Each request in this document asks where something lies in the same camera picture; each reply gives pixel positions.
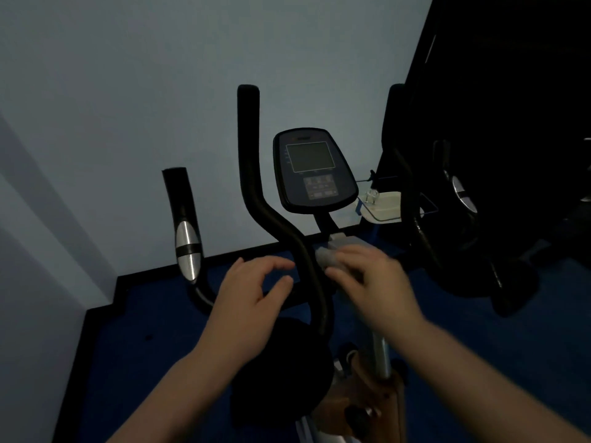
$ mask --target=forearm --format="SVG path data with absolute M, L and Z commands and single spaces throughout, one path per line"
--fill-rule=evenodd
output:
M 171 367 L 109 443 L 181 440 L 231 382 L 231 367 L 197 345 Z
M 408 338 L 390 341 L 478 440 L 588 443 L 578 429 L 436 325 L 425 321 Z

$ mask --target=handlebar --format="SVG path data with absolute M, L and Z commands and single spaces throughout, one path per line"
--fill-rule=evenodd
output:
M 298 229 L 266 202 L 262 193 L 259 165 L 260 93 L 256 86 L 238 87 L 238 164 L 244 204 L 252 218 L 291 251 L 300 276 L 308 287 L 310 325 L 326 340 L 333 331 L 335 313 L 328 278 L 316 263 L 312 246 Z

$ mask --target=blue floor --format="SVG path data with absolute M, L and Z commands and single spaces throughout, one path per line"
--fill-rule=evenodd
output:
M 395 252 L 384 243 L 378 246 Z M 209 270 L 214 290 L 228 267 Z M 270 276 L 266 288 L 278 277 Z M 536 297 L 506 319 L 497 317 L 486 299 L 461 299 L 447 294 L 421 269 L 413 271 L 410 278 L 430 320 L 584 432 L 591 433 L 591 272 L 570 259 L 544 269 Z M 282 314 L 309 320 L 307 305 Z M 365 328 L 348 302 L 338 295 L 335 315 L 331 348 L 336 350 L 347 341 L 361 345 Z M 193 348 L 205 322 L 206 317 L 188 300 L 180 276 L 132 288 L 126 313 L 100 331 L 78 441 L 105 442 L 168 368 Z M 412 371 L 406 404 L 410 442 L 473 441 Z M 294 426 L 232 429 L 226 391 L 196 427 L 190 441 L 298 440 Z

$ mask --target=black panel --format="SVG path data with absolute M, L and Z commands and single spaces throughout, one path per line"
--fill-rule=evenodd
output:
M 292 213 L 334 211 L 359 193 L 351 169 L 330 133 L 300 128 L 273 140 L 275 179 L 283 207 Z

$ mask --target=right hand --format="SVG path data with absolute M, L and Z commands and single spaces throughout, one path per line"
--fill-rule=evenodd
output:
M 337 282 L 374 331 L 401 343 L 405 336 L 419 332 L 425 318 L 402 266 L 375 247 L 345 245 L 336 259 L 363 275 L 363 284 L 337 268 L 326 275 Z

